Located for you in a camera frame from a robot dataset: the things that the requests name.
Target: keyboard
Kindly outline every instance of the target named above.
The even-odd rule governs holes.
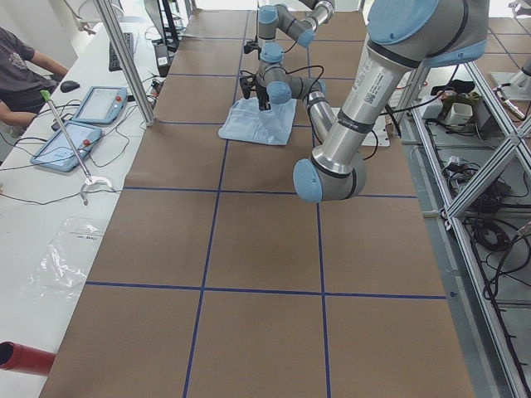
[[[129,49],[129,54],[134,56],[134,35],[131,32],[122,32],[124,36],[125,44]],[[122,70],[122,67],[119,64],[118,56],[112,43],[109,43],[109,72],[114,72],[115,70]]]

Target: person's arm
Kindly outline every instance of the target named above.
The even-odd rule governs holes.
[[[13,112],[5,102],[0,102],[0,120],[10,126],[27,127],[36,116],[31,112]]]
[[[30,62],[61,77],[64,77],[68,73],[68,69],[66,69],[63,65],[51,59],[49,56],[45,56],[39,51],[35,51],[35,55],[30,59]]]

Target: red cylinder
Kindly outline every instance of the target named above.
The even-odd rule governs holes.
[[[56,354],[15,342],[0,343],[0,369],[48,376]]]

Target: desk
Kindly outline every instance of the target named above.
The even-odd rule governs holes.
[[[140,78],[148,79],[144,84],[146,88],[151,83],[149,77],[152,73],[157,74],[153,46],[150,41],[144,39],[147,28],[149,25],[145,23],[122,24],[124,32],[135,33],[134,61]],[[92,85],[127,86],[123,72],[110,73],[107,70],[108,45],[109,38],[102,27],[66,76],[66,80],[75,80],[81,87],[66,94],[57,90],[52,96],[56,105],[65,104],[69,100],[82,100]],[[131,106],[134,106],[134,103],[127,105],[118,120],[121,120]],[[52,119],[49,112],[37,118],[24,137],[50,138]],[[104,131],[109,131],[113,126],[114,124]],[[91,160],[87,160],[90,171],[94,175],[108,177],[116,190],[122,188],[124,177],[144,134],[144,123],[138,109],[131,113],[119,130],[130,140],[122,156],[103,168],[96,168]],[[20,145],[32,153],[41,146],[41,143],[29,142],[23,141],[24,144]],[[125,142],[123,137],[112,133],[95,146],[92,156],[96,162],[106,163],[120,153]],[[30,164],[29,158],[29,154],[14,148],[3,163],[2,170],[26,166]],[[0,172],[3,193],[34,201],[50,201],[76,193],[84,180],[85,175],[79,167],[68,174],[37,167]],[[109,220],[118,197],[117,193],[91,194],[88,196],[88,206],[83,205],[80,197],[47,206],[28,205],[0,197],[1,341],[20,342],[50,352],[58,350],[76,304],[23,299],[19,297],[21,287],[35,271],[47,245],[67,217]],[[2,396],[37,397],[45,380],[40,376],[0,371]]]

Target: metal pole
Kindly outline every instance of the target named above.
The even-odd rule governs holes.
[[[83,159],[81,158],[80,153],[78,152],[78,149],[76,147],[76,144],[72,140],[70,133],[68,133],[68,130],[66,129],[65,124],[63,123],[63,120],[61,119],[61,116],[59,115],[59,112],[57,112],[56,106],[51,102],[50,99],[50,93],[49,92],[41,92],[42,96],[44,97],[44,100],[50,107],[51,112],[53,113],[54,117],[56,118],[57,123],[59,124],[59,127],[61,128],[61,131],[65,135],[66,141],[68,141],[68,144],[70,145],[70,148],[72,148],[72,152],[74,153],[74,156],[77,158],[77,162],[80,164],[81,169],[83,169],[83,173],[86,175],[87,178],[92,180],[92,176],[90,175],[89,169],[85,165],[85,162],[83,162]]]
[[[116,55],[125,74],[125,79],[129,83],[129,88],[133,92],[134,99],[139,106],[142,117],[146,125],[151,126],[155,119],[153,110],[148,102],[139,73],[134,66],[133,57],[129,54],[129,50],[125,45],[125,40],[113,8],[110,5],[110,0],[94,0],[94,5],[101,16],[101,21],[105,25],[110,42],[116,51]]]

